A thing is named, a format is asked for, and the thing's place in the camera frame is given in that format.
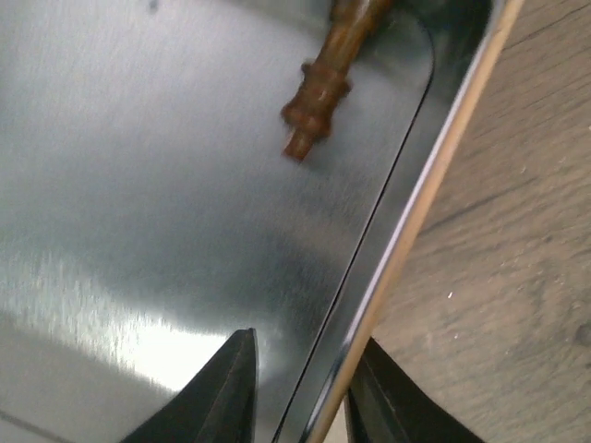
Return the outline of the yellow rimmed metal tin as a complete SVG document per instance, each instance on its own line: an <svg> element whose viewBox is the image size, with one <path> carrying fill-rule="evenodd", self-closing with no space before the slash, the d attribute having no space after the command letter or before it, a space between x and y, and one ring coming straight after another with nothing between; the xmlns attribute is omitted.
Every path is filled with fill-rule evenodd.
<svg viewBox="0 0 591 443"><path fill-rule="evenodd" d="M302 162L327 1L1 5L1 438L118 442L238 329L258 442L320 442L518 1L400 1Z"/></svg>

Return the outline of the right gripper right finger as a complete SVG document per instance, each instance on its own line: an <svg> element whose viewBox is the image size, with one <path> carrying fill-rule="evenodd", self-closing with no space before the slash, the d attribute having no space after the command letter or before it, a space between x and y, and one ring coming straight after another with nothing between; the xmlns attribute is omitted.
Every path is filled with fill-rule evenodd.
<svg viewBox="0 0 591 443"><path fill-rule="evenodd" d="M350 442L483 443L370 339L344 399Z"/></svg>

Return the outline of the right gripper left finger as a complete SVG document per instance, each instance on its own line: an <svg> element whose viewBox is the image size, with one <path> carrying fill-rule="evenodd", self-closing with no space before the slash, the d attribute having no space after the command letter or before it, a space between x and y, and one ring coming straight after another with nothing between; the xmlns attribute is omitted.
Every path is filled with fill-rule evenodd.
<svg viewBox="0 0 591 443"><path fill-rule="evenodd" d="M175 397L122 441L251 442L257 358L255 330L235 331Z"/></svg>

